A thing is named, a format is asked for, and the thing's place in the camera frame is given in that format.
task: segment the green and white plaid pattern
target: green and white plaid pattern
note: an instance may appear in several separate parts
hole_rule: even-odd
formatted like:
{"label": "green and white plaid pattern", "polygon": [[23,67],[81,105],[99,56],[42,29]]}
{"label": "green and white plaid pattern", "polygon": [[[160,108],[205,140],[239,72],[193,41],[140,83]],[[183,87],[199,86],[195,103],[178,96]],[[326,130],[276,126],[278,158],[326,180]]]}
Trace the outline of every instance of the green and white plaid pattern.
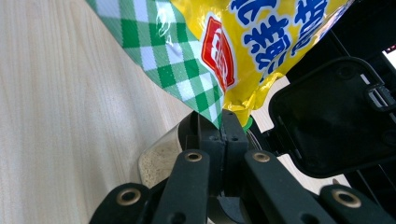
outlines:
{"label": "green and white plaid pattern", "polygon": [[148,77],[219,127],[223,92],[199,61],[202,43],[165,0],[87,0]]}

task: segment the red logo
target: red logo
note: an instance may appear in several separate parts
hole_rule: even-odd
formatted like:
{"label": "red logo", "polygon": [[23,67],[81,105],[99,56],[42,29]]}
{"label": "red logo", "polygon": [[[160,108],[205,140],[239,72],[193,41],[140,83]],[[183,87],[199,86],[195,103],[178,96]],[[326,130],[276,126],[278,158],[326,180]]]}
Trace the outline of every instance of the red logo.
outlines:
{"label": "red logo", "polygon": [[230,45],[221,29],[221,22],[213,17],[209,17],[207,22],[201,57],[204,63],[214,71],[224,91],[235,83]]}

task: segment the metal screw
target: metal screw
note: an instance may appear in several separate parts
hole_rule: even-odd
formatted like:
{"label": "metal screw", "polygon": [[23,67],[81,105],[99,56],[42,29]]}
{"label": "metal screw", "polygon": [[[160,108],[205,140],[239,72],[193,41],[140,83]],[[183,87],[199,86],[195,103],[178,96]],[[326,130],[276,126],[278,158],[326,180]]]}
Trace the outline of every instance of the metal screw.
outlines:
{"label": "metal screw", "polygon": [[190,152],[186,155],[187,161],[200,161],[202,159],[202,155],[196,152]]}
{"label": "metal screw", "polygon": [[117,203],[122,206],[128,206],[137,203],[141,195],[142,194],[138,189],[124,189],[117,195]]}
{"label": "metal screw", "polygon": [[346,207],[350,207],[350,208],[361,207],[361,200],[358,197],[356,197],[354,194],[351,194],[343,189],[332,190],[332,196],[338,203]]}
{"label": "metal screw", "polygon": [[262,152],[256,152],[253,154],[253,159],[259,162],[268,162],[271,158]]}

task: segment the yellow snack bag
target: yellow snack bag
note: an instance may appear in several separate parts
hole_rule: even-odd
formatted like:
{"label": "yellow snack bag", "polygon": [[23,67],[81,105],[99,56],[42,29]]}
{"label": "yellow snack bag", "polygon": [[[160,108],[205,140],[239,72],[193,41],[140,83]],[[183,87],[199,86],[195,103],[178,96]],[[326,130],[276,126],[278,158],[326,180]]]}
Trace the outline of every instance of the yellow snack bag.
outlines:
{"label": "yellow snack bag", "polygon": [[87,0],[164,90],[211,120],[241,125],[272,84],[326,34],[351,0]]}

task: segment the wooden table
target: wooden table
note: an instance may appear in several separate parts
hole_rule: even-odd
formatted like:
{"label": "wooden table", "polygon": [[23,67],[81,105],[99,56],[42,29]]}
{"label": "wooden table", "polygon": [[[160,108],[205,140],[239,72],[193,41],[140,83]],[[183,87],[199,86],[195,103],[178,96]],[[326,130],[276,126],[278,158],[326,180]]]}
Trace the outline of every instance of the wooden table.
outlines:
{"label": "wooden table", "polygon": [[[138,181],[140,152],[191,112],[83,0],[0,1],[0,85],[0,223],[87,223],[113,188]],[[255,112],[263,129],[265,114]],[[331,183],[298,178],[313,191]]]}

